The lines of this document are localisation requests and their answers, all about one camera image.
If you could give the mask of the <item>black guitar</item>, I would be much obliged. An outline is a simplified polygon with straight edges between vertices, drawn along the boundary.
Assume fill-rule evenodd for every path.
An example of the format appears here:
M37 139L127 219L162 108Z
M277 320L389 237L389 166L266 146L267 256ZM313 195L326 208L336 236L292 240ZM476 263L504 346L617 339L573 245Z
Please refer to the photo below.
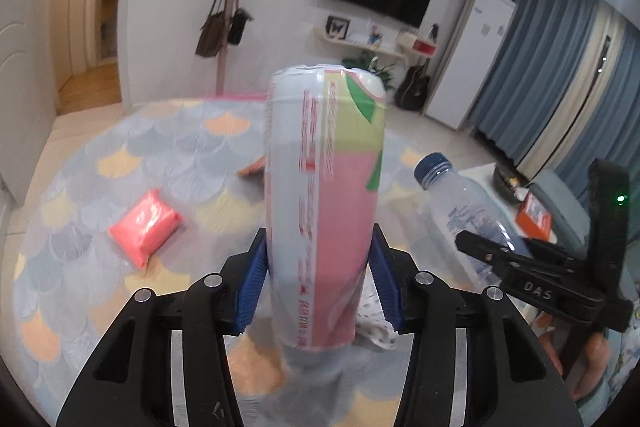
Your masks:
M394 94L395 105L409 112L421 112L425 105L431 77L427 75L430 60L411 66Z

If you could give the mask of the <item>pink yogurt bottle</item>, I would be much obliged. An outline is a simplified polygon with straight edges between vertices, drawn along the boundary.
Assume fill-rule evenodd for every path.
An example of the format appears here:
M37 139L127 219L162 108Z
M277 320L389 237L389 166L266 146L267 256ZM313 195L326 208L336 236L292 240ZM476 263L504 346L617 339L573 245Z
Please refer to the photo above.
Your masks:
M272 323L291 372L332 375L356 317L380 186L385 90L340 65L276 72L266 107Z

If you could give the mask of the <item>butterfly picture frame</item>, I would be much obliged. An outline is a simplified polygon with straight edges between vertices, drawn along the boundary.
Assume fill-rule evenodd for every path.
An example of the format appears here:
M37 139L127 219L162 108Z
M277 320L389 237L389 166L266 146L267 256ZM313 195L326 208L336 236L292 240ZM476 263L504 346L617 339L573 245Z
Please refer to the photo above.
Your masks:
M326 36L334 40L345 40L348 35L350 20L344 17L329 15L324 31Z

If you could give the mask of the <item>white polka dot wrapper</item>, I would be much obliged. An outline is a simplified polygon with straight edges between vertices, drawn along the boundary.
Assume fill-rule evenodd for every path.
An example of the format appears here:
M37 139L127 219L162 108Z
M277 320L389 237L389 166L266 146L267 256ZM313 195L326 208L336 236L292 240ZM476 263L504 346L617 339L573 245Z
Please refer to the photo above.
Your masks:
M378 291L369 271L364 274L357 308L356 333L383 350L394 350L398 334L384 317Z

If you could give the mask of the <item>white refrigerator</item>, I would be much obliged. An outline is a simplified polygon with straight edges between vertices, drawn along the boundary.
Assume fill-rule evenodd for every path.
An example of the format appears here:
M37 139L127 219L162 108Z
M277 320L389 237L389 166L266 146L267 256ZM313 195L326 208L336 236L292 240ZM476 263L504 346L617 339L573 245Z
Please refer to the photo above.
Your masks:
M511 0L468 0L433 78L423 114L458 130L500 51L516 9Z

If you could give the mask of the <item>clear plastic water bottle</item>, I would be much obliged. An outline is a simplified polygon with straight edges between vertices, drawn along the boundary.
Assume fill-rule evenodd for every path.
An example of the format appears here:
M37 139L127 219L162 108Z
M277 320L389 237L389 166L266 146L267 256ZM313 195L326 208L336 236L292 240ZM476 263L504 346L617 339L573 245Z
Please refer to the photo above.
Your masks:
M448 243L448 255L458 262L474 289L498 284L490 266L457 250L454 240L462 231L489 239L512 254L531 258L518 228L474 180L458 173L442 153L423 157L413 170L427 194L426 203L440 234Z

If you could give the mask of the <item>white door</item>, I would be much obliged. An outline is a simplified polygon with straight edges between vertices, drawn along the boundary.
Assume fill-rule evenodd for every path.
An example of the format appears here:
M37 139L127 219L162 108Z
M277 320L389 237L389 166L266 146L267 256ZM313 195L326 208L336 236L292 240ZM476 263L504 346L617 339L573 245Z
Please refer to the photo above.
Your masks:
M24 204L52 129L48 83L38 72L34 0L1 0L1 176Z

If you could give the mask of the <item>brown paper wrapper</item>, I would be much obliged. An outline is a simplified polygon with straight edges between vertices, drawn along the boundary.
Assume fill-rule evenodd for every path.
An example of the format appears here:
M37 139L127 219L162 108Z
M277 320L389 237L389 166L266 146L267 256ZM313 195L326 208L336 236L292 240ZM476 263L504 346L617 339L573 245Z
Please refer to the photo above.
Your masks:
M240 169L236 175L240 178L251 178L252 176L263 176L266 169L266 158L262 156L256 159L250 165Z

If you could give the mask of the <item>orange box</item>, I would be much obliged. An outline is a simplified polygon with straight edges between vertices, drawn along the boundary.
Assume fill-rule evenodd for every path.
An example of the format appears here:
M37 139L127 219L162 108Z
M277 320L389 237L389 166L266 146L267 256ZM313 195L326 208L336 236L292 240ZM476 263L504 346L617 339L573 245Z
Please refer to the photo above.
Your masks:
M552 214L532 192L527 193L518 208L515 222L529 239L550 241Z

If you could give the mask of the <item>blue curtain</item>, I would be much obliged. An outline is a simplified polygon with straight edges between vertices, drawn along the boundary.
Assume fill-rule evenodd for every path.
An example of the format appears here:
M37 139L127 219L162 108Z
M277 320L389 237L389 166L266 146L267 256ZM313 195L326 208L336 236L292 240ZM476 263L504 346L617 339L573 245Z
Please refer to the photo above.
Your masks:
M639 197L639 29L602 0L511 0L506 41L470 113L532 179L554 171L579 202L604 158Z

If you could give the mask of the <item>pink tissue packet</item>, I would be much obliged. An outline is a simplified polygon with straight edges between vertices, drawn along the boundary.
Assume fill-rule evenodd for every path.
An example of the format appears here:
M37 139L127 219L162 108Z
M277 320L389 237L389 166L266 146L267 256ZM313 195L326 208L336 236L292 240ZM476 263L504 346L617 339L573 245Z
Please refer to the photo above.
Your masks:
M183 221L183 215L160 197L160 190L151 190L108 229L108 234L132 264L144 271Z

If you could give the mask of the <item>scallop pattern tablecloth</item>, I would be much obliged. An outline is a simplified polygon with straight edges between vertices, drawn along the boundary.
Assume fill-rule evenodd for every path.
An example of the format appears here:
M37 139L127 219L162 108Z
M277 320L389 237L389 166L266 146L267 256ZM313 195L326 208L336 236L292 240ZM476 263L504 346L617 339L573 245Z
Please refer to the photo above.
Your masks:
M38 161L27 202L12 212L2 258L1 352L38 413L51 425L81 366L141 287L182 291L230 255L245 251L265 224L259 180L236 173L262 155L262 102L178 100L127 118L116 104L58 117ZM439 277L462 282L442 259L447 243L417 215L416 163L442 152L459 171L488 183L494 155L468 132L389 108L378 215L386 239L442 262ZM147 191L162 190L186 222L137 270L108 235ZM360 336L332 389L294 389L273 341L268 291L246 335L227 338L233 384L247 426L391 426L411 337L392 350Z

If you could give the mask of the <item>dark bowl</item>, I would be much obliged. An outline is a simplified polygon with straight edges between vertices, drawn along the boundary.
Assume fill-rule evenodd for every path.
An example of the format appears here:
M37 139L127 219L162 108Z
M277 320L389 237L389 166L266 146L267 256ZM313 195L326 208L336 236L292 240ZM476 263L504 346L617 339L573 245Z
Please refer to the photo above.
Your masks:
M528 188L514 172L503 165L496 165L491 183L496 192L511 205L520 205L526 199Z

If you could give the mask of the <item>brown handbag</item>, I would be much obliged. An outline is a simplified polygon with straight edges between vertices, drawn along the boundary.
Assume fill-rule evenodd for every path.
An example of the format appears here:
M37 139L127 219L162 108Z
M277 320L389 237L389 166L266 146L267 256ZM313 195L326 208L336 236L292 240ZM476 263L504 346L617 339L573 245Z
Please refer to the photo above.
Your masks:
M195 54L203 58L215 57L222 46L224 32L224 0L214 0L201 27Z

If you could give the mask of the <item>white wall shelf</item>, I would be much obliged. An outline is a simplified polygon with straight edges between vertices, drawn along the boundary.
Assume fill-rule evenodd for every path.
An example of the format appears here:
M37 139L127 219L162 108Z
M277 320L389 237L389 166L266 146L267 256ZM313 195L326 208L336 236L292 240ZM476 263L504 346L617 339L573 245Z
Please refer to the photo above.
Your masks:
M321 41L334 44L334 46L344 46L345 48L354 48L361 51L368 51L379 56L393 58L395 61L401 61L405 65L409 64L408 57L393 49L384 48L384 46L374 46L373 44L354 41L352 39L337 39L330 37L324 28L312 28L312 34Z

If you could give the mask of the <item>black small bag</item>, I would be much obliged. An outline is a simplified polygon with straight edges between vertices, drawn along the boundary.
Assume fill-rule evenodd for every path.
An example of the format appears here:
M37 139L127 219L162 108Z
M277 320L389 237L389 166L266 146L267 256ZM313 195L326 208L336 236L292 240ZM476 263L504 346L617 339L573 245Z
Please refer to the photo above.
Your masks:
M233 0L233 13L228 31L228 45L238 46L242 40L248 22L254 20L247 9L242 8L240 0Z

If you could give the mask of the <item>green potted plant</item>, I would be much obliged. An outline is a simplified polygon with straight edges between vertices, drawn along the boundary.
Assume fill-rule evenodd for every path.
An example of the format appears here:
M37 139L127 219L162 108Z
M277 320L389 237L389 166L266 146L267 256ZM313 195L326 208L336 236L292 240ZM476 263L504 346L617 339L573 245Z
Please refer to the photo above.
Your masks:
M378 77L386 91L392 89L394 65L381 65L380 57L372 51L362 50L357 57L345 57L342 65L351 69L362 69Z

